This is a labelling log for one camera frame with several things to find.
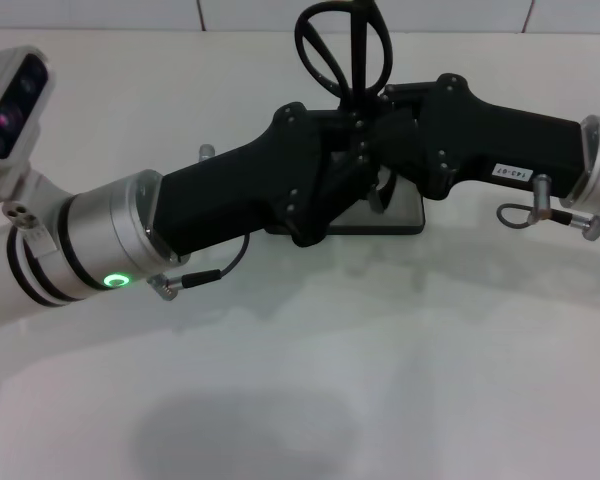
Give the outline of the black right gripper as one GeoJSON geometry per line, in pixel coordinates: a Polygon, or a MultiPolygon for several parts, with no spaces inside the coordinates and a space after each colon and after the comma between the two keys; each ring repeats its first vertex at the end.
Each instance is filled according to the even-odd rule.
{"type": "Polygon", "coordinates": [[[584,173],[579,123],[489,104],[455,74],[384,87],[373,161],[428,199],[465,181],[530,191],[541,174],[564,198],[584,173]]]}

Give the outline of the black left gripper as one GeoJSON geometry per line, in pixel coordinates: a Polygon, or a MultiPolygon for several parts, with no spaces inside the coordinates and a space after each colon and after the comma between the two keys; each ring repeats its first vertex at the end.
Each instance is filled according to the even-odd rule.
{"type": "Polygon", "coordinates": [[[154,230],[178,255],[274,226],[298,247],[316,245],[378,177],[365,150],[323,164],[321,139],[363,139],[366,129],[359,112],[285,105],[251,143],[164,176],[154,230]]]}

